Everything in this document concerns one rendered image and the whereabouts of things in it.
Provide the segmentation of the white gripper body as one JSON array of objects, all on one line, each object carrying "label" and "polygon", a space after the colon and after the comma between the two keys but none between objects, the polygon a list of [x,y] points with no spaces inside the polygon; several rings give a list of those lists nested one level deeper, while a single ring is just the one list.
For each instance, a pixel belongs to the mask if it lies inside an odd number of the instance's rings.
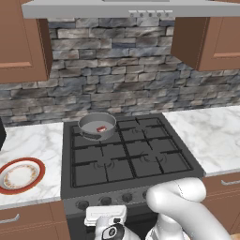
[{"label": "white gripper body", "polygon": [[84,219],[85,226],[95,226],[99,218],[108,218],[109,224],[124,224],[127,220],[127,207],[125,205],[89,206]]}]

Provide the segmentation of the grey metal pot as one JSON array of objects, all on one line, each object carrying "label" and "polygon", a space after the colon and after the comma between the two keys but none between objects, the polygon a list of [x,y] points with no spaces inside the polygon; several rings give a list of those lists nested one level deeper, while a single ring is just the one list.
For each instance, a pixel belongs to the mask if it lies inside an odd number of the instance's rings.
[{"label": "grey metal pot", "polygon": [[[105,126],[107,129],[97,132],[97,128]],[[78,122],[80,134],[90,141],[104,141],[114,134],[116,119],[106,112],[91,112],[82,117]]]}]

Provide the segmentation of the dark grey gas hob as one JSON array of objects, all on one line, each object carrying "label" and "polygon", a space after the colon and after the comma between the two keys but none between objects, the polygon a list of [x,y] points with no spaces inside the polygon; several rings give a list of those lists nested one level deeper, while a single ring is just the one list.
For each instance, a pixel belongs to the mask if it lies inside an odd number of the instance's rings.
[{"label": "dark grey gas hob", "polygon": [[[144,238],[158,215],[143,198],[151,186],[184,177],[203,177],[204,170],[163,114],[119,117],[110,139],[89,141],[76,122],[66,122],[63,131],[61,199],[74,228],[82,224],[85,210],[77,202],[127,207],[127,227]],[[131,202],[122,195],[132,194]]]}]

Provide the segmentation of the brown base cupboard door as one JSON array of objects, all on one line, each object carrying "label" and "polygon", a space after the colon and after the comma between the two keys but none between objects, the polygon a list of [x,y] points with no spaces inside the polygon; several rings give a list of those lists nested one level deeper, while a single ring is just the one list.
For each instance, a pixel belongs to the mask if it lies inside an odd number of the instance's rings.
[{"label": "brown base cupboard door", "polygon": [[202,203],[229,234],[240,233],[240,193],[209,195]]},{"label": "brown base cupboard door", "polygon": [[0,240],[70,240],[68,229],[61,225],[0,233]]}]

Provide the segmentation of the brown drawer front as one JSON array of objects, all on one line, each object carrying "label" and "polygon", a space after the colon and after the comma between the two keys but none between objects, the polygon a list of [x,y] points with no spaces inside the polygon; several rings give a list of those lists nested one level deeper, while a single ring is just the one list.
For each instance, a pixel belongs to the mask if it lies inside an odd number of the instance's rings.
[{"label": "brown drawer front", "polygon": [[240,184],[223,186],[221,180],[225,182],[240,180],[240,172],[204,177],[202,181],[206,187],[207,196],[240,193]]},{"label": "brown drawer front", "polygon": [[0,233],[53,222],[52,205],[50,203],[0,210],[0,220],[14,218],[17,214],[20,214],[20,218],[17,221],[0,224]]}]

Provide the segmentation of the red rimmed white plate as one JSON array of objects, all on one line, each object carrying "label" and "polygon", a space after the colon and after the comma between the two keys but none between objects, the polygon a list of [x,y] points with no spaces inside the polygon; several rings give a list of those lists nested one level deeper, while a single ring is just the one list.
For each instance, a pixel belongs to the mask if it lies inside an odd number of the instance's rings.
[{"label": "red rimmed white plate", "polygon": [[45,174],[44,163],[34,157],[11,160],[0,168],[0,193],[16,195],[35,187]]}]

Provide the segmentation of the black appliance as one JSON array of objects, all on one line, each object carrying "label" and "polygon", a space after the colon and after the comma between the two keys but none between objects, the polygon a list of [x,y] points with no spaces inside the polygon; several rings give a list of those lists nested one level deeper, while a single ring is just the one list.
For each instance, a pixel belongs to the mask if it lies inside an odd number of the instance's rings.
[{"label": "black appliance", "polygon": [[6,140],[7,137],[7,133],[5,131],[5,127],[4,124],[2,122],[2,119],[0,117],[0,151],[2,150],[3,144]]}]

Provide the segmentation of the grey range hood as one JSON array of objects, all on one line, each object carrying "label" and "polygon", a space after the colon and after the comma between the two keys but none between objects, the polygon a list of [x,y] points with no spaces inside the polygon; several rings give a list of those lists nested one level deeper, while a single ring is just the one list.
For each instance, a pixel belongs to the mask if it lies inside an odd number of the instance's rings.
[{"label": "grey range hood", "polygon": [[31,0],[25,19],[240,17],[240,3],[224,0]]}]

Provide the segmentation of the brown wall cupboard door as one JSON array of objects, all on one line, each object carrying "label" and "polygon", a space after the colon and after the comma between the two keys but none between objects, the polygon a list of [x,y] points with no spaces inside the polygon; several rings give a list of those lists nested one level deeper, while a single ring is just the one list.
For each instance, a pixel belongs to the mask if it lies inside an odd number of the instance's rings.
[{"label": "brown wall cupboard door", "polygon": [[46,19],[25,19],[30,0],[0,0],[0,83],[47,81],[53,52]]},{"label": "brown wall cupboard door", "polygon": [[177,0],[171,54],[198,71],[240,69],[240,0]]}]

